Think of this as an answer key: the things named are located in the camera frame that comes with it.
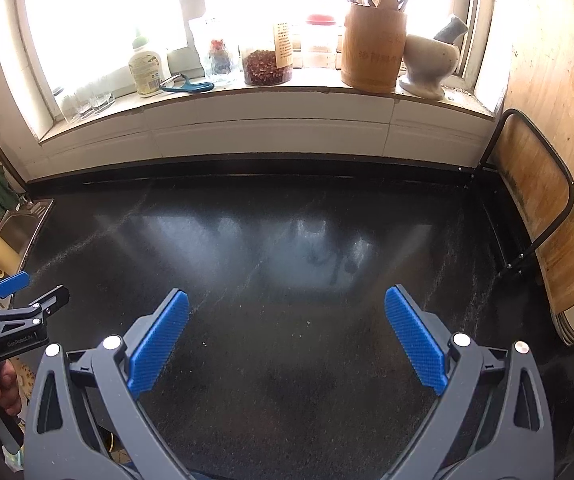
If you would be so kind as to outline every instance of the stainless steel sink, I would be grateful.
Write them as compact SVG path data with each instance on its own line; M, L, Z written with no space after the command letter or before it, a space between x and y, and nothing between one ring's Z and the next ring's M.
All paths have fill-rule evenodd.
M39 200L30 208L7 211L0 221L0 237L20 255L20 267L24 267L27 254L53 206L53 200Z

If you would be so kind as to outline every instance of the window ledge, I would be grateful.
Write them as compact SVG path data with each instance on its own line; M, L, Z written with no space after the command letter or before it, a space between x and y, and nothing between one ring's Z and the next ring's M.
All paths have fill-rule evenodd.
M206 79L194 79L192 82L200 82L203 80ZM405 90L401 89L400 85L396 86L395 92L392 92L391 94L371 95L417 103L426 103L442 108L452 108L475 117L488 119L490 121L494 120L494 115L487 110L480 101L473 96L473 94L459 88L444 88L444 90L445 98L441 101L427 100L409 94ZM251 92L293 91L364 94L364 92L351 88L343 83L340 80L340 70L332 70L329 68L297 68L293 71L293 78L291 81L278 86L265 87L247 85L243 80L242 73L240 73L237 81L226 86L216 87L210 92L204 92L201 94L191 94L189 92L161 92L160 94L151 97L141 98L137 94L133 93L119 97L113 105L102 111L100 114L90 115L89 117L78 120L72 124L68 124L66 121L56 123L41 139L39 139L39 142L42 144L43 142L47 142L48 140L54 139L64 133L78 130L88 124L102 121L112 116L127 114L128 112L138 108L162 105L167 101L175 99L202 99L215 94L221 95L222 92L227 94L239 94Z

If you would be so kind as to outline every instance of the bamboo utensil holder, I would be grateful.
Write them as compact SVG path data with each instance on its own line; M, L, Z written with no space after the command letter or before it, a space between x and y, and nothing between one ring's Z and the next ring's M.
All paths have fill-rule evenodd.
M354 4L345 25L342 82L365 92L393 92L403 59L406 14Z

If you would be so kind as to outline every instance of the silver screw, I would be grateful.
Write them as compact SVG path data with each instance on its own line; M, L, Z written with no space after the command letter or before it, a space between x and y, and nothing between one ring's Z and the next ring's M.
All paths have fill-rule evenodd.
M122 344L122 339L118 335L110 335L109 337L104 338L102 342L102 346L104 346L107 350L115 350Z
M521 354L526 354L529 352L529 345L526 344L524 341L516 341L514 347L516 349L516 352L519 352Z
M467 334L458 332L453 335L453 341L458 346L469 346L471 344L471 338Z
M54 357L54 355L58 355L60 352L60 345L57 343L51 343L49 346L45 348L45 354L49 357Z

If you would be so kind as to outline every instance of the pestle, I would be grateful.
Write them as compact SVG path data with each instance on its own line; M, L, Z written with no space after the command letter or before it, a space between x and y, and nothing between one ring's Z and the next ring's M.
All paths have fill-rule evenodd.
M449 17L449 23L441 28L433 39L442 43L453 44L461 34L467 32L469 28L458 16L452 14Z

